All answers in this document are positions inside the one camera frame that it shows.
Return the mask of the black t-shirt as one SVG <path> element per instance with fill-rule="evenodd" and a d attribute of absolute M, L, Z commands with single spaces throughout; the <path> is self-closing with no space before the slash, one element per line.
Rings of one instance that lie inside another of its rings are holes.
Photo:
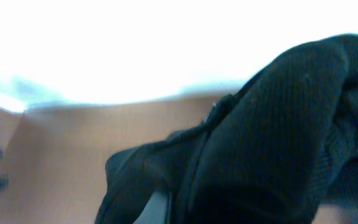
<path fill-rule="evenodd" d="M 118 152 L 97 224 L 311 223 L 358 209 L 358 35 L 293 47 L 208 117 Z"/>

